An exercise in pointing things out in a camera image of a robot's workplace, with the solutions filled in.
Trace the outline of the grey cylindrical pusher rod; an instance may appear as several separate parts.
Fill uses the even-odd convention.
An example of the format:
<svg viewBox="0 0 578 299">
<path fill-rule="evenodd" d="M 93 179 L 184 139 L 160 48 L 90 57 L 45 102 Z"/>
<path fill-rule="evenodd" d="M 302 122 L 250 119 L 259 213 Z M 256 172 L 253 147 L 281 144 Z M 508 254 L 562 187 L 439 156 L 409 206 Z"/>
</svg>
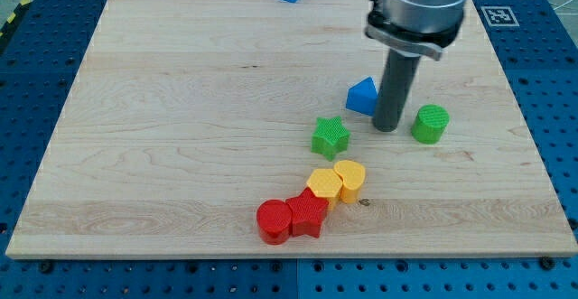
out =
<svg viewBox="0 0 578 299">
<path fill-rule="evenodd" d="M 412 86 L 419 56 L 407 56 L 391 49 L 379 86 L 378 99 L 372 117 L 373 126 L 382 132 L 396 130 Z"/>
</svg>

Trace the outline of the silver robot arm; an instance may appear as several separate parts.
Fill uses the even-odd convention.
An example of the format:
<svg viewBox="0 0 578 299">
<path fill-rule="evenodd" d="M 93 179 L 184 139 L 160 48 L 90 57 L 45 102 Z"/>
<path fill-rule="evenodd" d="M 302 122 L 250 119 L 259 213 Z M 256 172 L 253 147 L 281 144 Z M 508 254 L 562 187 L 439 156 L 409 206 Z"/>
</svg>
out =
<svg viewBox="0 0 578 299">
<path fill-rule="evenodd" d="M 383 132 L 396 130 L 419 61 L 441 59 L 457 37 L 467 0 L 369 0 L 365 34 L 385 44 L 387 61 L 372 122 Z"/>
</svg>

